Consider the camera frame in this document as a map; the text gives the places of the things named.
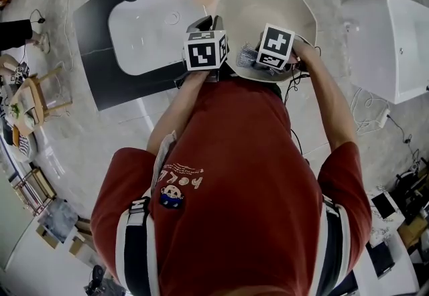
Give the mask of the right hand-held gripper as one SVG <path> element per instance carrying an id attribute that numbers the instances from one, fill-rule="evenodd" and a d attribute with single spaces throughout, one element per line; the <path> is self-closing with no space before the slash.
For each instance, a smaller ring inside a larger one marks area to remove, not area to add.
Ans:
<path id="1" fill-rule="evenodd" d="M 256 62 L 274 70 L 283 70 L 289 61 L 294 37 L 294 31 L 267 23 Z"/>

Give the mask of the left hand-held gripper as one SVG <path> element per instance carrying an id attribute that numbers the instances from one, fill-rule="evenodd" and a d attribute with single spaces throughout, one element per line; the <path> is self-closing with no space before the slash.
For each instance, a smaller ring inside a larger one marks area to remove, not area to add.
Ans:
<path id="1" fill-rule="evenodd" d="M 222 17 L 205 16 L 189 25 L 186 32 L 184 60 L 187 71 L 219 69 L 227 59 L 227 33 Z"/>

